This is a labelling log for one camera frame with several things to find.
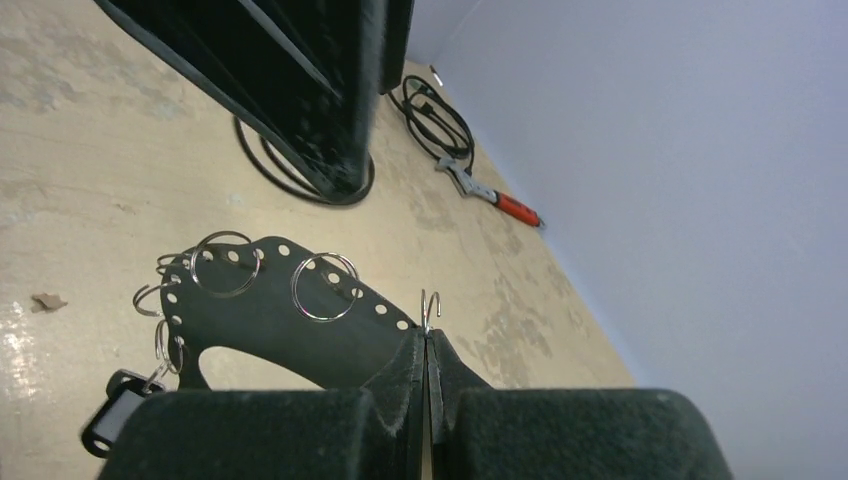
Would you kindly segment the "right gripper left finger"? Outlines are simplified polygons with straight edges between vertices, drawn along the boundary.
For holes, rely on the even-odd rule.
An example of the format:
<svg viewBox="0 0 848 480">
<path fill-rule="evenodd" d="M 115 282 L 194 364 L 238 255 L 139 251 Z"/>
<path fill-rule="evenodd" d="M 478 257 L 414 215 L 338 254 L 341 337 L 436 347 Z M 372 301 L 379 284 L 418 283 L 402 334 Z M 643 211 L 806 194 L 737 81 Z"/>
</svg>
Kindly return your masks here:
<svg viewBox="0 0 848 480">
<path fill-rule="evenodd" d="M 416 479 L 424 336 L 406 331 L 359 388 L 155 394 L 129 416 L 101 479 Z"/>
</svg>

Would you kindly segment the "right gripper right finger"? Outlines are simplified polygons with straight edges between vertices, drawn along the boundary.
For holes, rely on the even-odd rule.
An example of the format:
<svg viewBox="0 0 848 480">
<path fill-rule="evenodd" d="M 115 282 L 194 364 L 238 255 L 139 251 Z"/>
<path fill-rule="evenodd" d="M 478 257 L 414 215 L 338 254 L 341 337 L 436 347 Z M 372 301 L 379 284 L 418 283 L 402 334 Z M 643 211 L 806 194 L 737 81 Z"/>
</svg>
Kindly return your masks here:
<svg viewBox="0 0 848 480">
<path fill-rule="evenodd" d="M 730 479 L 706 418 L 668 389 L 496 389 L 427 336 L 437 479 Z"/>
</svg>

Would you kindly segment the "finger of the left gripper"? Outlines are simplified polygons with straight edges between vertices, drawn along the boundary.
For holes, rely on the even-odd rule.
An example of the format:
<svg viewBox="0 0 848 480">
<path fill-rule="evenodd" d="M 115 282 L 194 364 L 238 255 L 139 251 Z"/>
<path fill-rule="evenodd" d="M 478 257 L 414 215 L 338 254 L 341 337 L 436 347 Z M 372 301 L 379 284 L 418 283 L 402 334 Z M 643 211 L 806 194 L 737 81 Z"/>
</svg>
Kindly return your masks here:
<svg viewBox="0 0 848 480">
<path fill-rule="evenodd" d="M 380 94 L 388 93 L 401 83 L 415 1 L 388 0 L 385 4 Z"/>
<path fill-rule="evenodd" d="M 318 196 L 369 192 L 383 1 L 103 1 L 123 31 L 288 160 Z"/>
</svg>

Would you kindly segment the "black key tag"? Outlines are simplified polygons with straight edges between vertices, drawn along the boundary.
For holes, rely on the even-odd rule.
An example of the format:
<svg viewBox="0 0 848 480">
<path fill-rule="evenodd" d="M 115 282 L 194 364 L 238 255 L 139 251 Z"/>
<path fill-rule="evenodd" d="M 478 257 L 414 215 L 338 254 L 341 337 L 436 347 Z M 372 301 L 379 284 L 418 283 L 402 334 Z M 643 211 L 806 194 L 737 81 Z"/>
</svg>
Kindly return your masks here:
<svg viewBox="0 0 848 480">
<path fill-rule="evenodd" d="M 123 425 L 133 412 L 152 394 L 165 391 L 147 376 L 119 369 L 106 385 L 106 400 L 83 426 L 80 441 L 84 449 L 97 458 L 106 458 Z"/>
</svg>

